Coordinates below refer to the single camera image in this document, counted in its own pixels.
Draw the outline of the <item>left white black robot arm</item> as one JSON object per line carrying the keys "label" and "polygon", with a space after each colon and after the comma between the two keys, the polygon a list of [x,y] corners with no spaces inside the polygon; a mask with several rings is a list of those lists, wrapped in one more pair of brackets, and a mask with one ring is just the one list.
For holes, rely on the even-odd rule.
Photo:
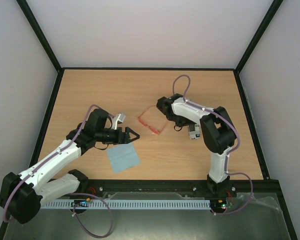
{"label": "left white black robot arm", "polygon": [[88,181],[82,172],[75,169],[61,178],[52,180],[52,177],[96,143],[125,145],[138,140],[138,133],[129,127],[120,127],[125,117],[122,113],[112,115],[93,104],[82,123],[71,130],[54,151],[19,174],[8,173],[0,190],[3,221],[8,223],[15,219],[24,224],[46,204],[76,191],[82,195]]}

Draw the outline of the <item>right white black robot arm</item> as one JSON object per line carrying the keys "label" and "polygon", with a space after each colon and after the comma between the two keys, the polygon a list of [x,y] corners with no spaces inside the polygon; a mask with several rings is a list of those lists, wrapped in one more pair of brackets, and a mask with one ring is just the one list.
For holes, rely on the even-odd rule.
{"label": "right white black robot arm", "polygon": [[199,125],[205,146],[210,151],[207,188],[213,196],[222,196],[231,188],[228,161],[238,133],[223,107],[209,108],[196,104],[181,94],[161,97],[156,107],[176,127]]}

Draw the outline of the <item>light blue cleaning cloth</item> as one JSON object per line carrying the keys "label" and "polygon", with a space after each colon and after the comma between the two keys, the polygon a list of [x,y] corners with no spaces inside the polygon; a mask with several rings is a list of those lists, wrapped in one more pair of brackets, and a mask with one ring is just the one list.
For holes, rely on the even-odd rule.
{"label": "light blue cleaning cloth", "polygon": [[132,143],[116,145],[106,150],[112,171],[117,174],[140,164]]}

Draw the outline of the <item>flag pattern glasses case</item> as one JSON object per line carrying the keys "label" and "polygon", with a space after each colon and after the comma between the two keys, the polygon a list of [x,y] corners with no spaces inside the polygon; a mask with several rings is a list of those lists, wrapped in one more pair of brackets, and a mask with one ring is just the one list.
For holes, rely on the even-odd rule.
{"label": "flag pattern glasses case", "polygon": [[190,124],[188,127],[188,136],[191,140],[197,140],[200,138],[200,125],[199,124]]}

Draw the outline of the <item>pink translucent sunglasses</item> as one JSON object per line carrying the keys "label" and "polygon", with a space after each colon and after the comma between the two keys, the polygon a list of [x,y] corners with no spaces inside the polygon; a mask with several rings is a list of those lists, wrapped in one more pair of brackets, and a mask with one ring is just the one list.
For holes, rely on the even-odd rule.
{"label": "pink translucent sunglasses", "polygon": [[160,135],[168,124],[168,120],[156,105],[150,105],[137,117],[139,123],[153,134]]}

